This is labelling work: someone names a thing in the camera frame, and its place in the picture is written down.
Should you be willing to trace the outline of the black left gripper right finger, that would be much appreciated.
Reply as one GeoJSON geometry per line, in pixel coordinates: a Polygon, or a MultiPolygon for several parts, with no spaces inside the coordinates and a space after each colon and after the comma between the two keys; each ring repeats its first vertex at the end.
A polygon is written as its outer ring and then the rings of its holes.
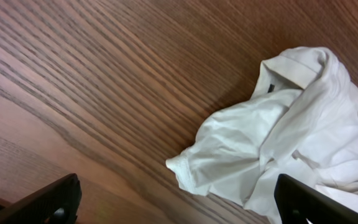
{"type": "Polygon", "coordinates": [[[286,174],[274,191],[283,224],[358,224],[358,213],[286,174]]]}

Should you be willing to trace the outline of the white t-shirt black print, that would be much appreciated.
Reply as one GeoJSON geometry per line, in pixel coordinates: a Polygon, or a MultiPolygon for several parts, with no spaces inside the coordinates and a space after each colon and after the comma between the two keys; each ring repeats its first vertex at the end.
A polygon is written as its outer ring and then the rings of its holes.
{"type": "Polygon", "coordinates": [[[215,194],[280,223],[287,174],[358,212],[358,87],[325,47],[264,60],[250,100],[217,111],[194,145],[168,159],[179,187],[215,194]]]}

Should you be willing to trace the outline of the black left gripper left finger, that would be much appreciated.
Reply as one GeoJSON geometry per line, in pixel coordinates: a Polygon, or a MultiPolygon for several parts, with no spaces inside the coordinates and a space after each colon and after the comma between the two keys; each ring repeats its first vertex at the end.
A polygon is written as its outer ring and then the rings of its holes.
{"type": "Polygon", "coordinates": [[[68,174],[8,207],[0,205],[0,224],[74,224],[81,196],[78,176],[68,174]]]}

